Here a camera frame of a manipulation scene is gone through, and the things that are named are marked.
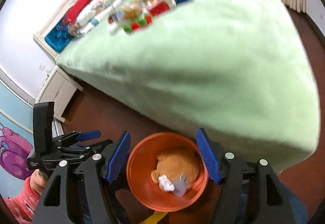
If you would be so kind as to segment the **person's left hand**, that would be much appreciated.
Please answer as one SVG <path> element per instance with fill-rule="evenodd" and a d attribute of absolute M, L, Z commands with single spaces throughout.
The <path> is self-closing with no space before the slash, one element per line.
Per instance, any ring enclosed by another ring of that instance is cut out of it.
<path fill-rule="evenodd" d="M 35 170 L 30 177 L 30 187 L 38 196 L 43 193 L 47 182 L 48 179 L 41 174 L 39 169 Z"/>

